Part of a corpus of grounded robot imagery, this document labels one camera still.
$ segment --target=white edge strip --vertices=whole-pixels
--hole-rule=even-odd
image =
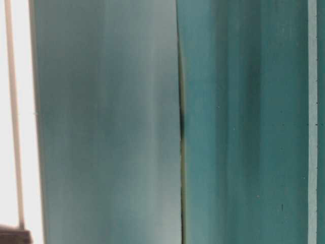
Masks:
[[[44,244],[29,1],[11,0],[24,225]]]
[[[317,0],[308,0],[308,244],[317,244],[317,162],[318,162],[318,70],[317,70]]]

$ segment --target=teal fabric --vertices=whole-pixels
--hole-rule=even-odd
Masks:
[[[178,0],[186,244],[306,244],[305,0]]]
[[[317,2],[318,13],[318,182],[317,243],[325,243],[325,2]]]
[[[180,244],[172,0],[35,0],[47,244]]]

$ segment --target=vertical stripe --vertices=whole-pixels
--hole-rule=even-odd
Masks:
[[[308,244],[317,242],[317,1],[308,0],[309,174]]]

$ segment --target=light teal panel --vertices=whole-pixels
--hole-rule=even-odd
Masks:
[[[325,243],[325,2],[317,1],[318,13],[318,182],[317,243]]]
[[[178,0],[186,244],[306,244],[306,0]]]
[[[47,244],[180,244],[173,0],[35,0]]]

